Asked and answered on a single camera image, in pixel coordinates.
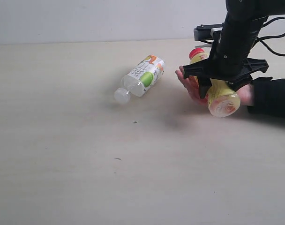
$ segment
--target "plastic bottle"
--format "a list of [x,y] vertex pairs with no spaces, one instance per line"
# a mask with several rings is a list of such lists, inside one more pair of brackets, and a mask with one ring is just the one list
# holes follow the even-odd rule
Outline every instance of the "plastic bottle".
[[[189,54],[190,64],[208,58],[202,48],[196,48]],[[212,87],[207,92],[208,109],[213,116],[226,117],[235,113],[240,107],[240,97],[229,88],[225,81],[210,79]]]
[[126,104],[131,99],[131,94],[143,96],[164,73],[164,61],[149,55],[132,69],[121,80],[121,87],[114,93],[114,98],[120,104]]

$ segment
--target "white table surface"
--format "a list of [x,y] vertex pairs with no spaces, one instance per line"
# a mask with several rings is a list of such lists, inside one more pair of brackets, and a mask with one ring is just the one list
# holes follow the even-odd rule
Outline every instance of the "white table surface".
[[[174,71],[197,44],[0,46],[0,225],[285,225],[285,120],[194,104]],[[149,54],[162,79],[117,105]],[[285,58],[250,57],[285,77]]]

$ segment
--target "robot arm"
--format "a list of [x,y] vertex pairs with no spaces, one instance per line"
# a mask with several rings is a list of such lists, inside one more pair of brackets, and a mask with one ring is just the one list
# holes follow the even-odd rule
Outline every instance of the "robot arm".
[[210,78],[227,81],[236,91],[252,81],[252,73],[265,73],[267,62],[248,55],[268,17],[285,14],[285,0],[226,0],[226,7],[223,24],[195,29],[196,40],[214,40],[209,58],[184,66],[184,78],[198,77],[201,98],[211,87]]

